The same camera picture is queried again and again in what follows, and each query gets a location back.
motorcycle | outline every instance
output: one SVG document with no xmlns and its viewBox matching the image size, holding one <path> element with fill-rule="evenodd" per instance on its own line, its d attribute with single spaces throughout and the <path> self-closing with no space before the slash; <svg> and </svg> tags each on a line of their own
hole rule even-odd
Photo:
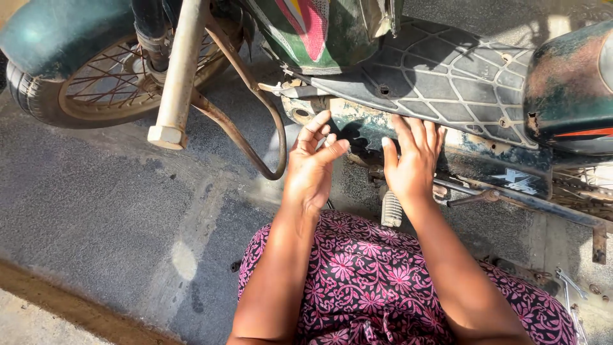
<svg viewBox="0 0 613 345">
<path fill-rule="evenodd" d="M 119 125 L 158 111 L 148 141 L 183 149 L 190 105 L 211 117 L 268 179 L 286 166 L 281 115 L 307 123 L 331 110 L 349 158 L 384 185 L 390 114 L 447 128 L 435 192 L 508 201 L 593 228 L 593 261 L 613 233 L 613 21 L 513 47 L 405 17 L 403 0 L 30 0 L 0 33 L 21 108 L 64 128 Z M 257 24 L 285 72 L 258 83 L 238 51 Z M 266 105 L 279 163 L 266 167 L 200 92 L 232 65 Z M 383 221 L 396 224 L 386 193 Z"/>
</svg>

hand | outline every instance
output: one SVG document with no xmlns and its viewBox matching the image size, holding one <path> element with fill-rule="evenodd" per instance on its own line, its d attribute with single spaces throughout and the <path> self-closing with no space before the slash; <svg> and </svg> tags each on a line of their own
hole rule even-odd
<svg viewBox="0 0 613 345">
<path fill-rule="evenodd" d="M 332 114 L 320 112 L 302 128 L 289 151 L 289 164 L 283 190 L 283 204 L 301 207 L 304 211 L 319 212 L 330 196 L 332 162 L 349 149 L 349 141 L 337 141 L 325 123 Z M 315 151 L 318 142 L 326 141 Z"/>
<path fill-rule="evenodd" d="M 398 160 L 396 146 L 390 138 L 383 138 L 385 157 L 384 173 L 387 185 L 401 204 L 432 199 L 432 184 L 436 160 L 443 145 L 444 128 L 436 130 L 434 123 L 411 117 L 392 115 L 392 123 L 398 134 L 402 156 Z"/>
</svg>

screw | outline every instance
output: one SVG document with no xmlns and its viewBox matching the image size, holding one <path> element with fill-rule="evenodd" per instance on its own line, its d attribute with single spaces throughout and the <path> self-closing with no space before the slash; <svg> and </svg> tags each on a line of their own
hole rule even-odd
<svg viewBox="0 0 613 345">
<path fill-rule="evenodd" d="M 600 295 L 600 289 L 596 284 L 590 284 L 590 291 L 594 293 L 594 295 Z"/>
</svg>

forearm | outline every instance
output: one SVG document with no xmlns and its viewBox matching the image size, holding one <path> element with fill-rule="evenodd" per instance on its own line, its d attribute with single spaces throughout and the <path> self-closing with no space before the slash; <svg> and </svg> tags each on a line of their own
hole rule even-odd
<svg viewBox="0 0 613 345">
<path fill-rule="evenodd" d="M 234 315 L 233 339 L 290 343 L 298 321 L 319 212 L 284 204 Z"/>
<path fill-rule="evenodd" d="M 517 314 L 447 224 L 431 197 L 401 201 L 424 255 L 432 284 L 456 337 L 527 338 Z"/>
</svg>

left hand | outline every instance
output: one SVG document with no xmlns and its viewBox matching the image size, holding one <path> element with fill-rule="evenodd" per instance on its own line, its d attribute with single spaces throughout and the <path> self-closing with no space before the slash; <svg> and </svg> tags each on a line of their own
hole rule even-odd
<svg viewBox="0 0 613 345">
<path fill-rule="evenodd" d="M 303 211 L 319 212 L 324 207 L 332 187 L 332 162 L 349 149 L 349 141 L 337 141 L 326 122 L 332 114 L 320 112 L 302 128 L 289 151 L 289 164 L 283 190 L 283 204 Z M 318 142 L 326 141 L 315 150 Z"/>
</svg>

